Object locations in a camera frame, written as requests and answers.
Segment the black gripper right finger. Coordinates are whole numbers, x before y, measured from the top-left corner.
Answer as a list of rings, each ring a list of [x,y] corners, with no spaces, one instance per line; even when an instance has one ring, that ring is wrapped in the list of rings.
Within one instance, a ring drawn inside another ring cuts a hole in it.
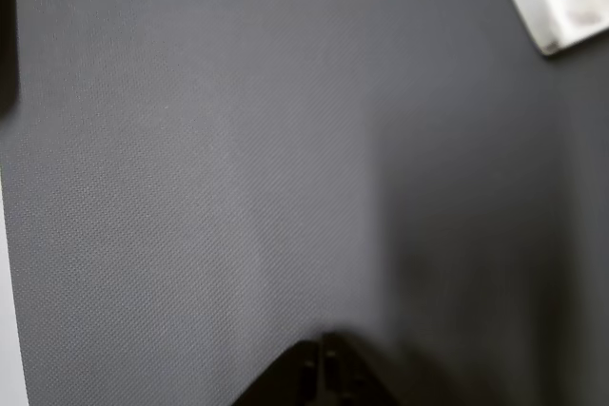
[[[335,405],[399,405],[372,366],[347,337],[322,336],[324,391]]]

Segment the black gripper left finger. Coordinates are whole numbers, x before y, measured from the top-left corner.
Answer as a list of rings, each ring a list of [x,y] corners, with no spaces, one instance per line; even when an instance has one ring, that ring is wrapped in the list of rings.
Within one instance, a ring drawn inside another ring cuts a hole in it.
[[[305,338],[286,348],[232,405],[324,405],[322,341],[321,336]]]

